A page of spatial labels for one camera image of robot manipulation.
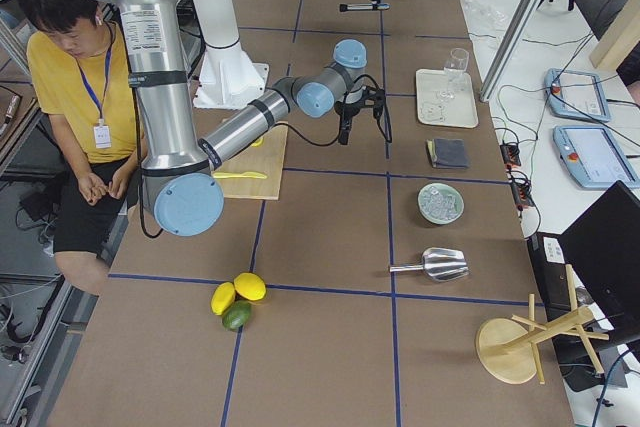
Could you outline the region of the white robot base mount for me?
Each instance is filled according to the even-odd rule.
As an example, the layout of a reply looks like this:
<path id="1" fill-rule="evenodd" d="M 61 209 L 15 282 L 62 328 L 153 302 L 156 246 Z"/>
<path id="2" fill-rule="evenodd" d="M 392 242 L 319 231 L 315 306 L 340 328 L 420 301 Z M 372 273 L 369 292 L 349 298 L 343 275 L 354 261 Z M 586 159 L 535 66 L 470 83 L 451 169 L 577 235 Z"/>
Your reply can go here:
<path id="1" fill-rule="evenodd" d="M 232 0 L 192 0 L 206 46 L 194 106 L 241 109 L 264 93 L 269 67 L 243 50 Z"/>

